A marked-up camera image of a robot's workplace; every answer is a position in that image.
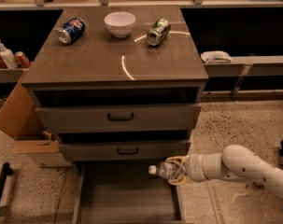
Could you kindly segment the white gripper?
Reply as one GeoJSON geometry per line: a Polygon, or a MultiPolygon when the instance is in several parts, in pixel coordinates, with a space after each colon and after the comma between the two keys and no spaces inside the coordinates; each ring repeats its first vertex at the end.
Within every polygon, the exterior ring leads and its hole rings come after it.
{"type": "Polygon", "coordinates": [[[203,155],[191,154],[186,156],[169,157],[165,161],[178,165],[181,169],[186,167],[187,175],[180,175],[175,179],[169,179],[168,183],[171,185],[182,185],[190,183],[191,181],[200,183],[206,181],[204,168],[203,168],[203,155]]]}

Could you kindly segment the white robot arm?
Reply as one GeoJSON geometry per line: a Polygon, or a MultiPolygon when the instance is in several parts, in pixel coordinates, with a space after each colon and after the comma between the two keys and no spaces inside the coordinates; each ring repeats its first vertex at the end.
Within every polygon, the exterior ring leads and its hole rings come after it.
{"type": "Polygon", "coordinates": [[[283,170],[239,145],[229,145],[219,153],[170,157],[166,179],[173,185],[218,179],[252,181],[266,186],[283,199],[283,170]]]}

